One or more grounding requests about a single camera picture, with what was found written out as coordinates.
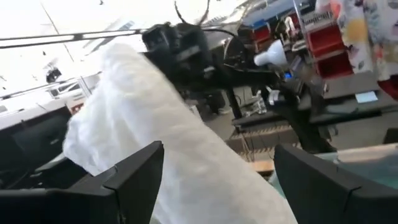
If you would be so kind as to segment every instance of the white lamp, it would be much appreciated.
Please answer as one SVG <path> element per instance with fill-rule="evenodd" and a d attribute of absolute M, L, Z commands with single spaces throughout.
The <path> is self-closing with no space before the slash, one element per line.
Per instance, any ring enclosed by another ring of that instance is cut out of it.
<path fill-rule="evenodd" d="M 267 63 L 272 63 L 279 66 L 287 65 L 287 59 L 282 41 L 274 41 L 271 46 L 269 46 L 267 51 L 254 56 L 254 63 L 257 66 L 262 66 Z"/>

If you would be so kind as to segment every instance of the light blue paper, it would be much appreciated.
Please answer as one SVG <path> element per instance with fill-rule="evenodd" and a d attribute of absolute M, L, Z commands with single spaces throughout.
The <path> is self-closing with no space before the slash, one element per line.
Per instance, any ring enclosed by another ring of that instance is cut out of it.
<path fill-rule="evenodd" d="M 369 103 L 378 100 L 374 91 L 355 94 L 355 98 L 358 103 Z"/>

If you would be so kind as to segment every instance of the floor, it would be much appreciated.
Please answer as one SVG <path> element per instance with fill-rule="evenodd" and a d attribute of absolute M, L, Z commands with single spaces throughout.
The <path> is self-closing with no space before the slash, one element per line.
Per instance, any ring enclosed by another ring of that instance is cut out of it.
<path fill-rule="evenodd" d="M 249 88 L 237 88 L 236 95 L 242 101 L 251 98 Z M 214 116 L 205 123 L 220 138 L 228 139 L 234 131 L 231 125 L 232 113 Z M 388 128 L 398 128 L 398 112 L 385 114 L 376 118 L 362 119 L 337 124 L 338 134 L 332 137 L 331 144 L 337 149 L 366 147 L 382 144 Z"/>

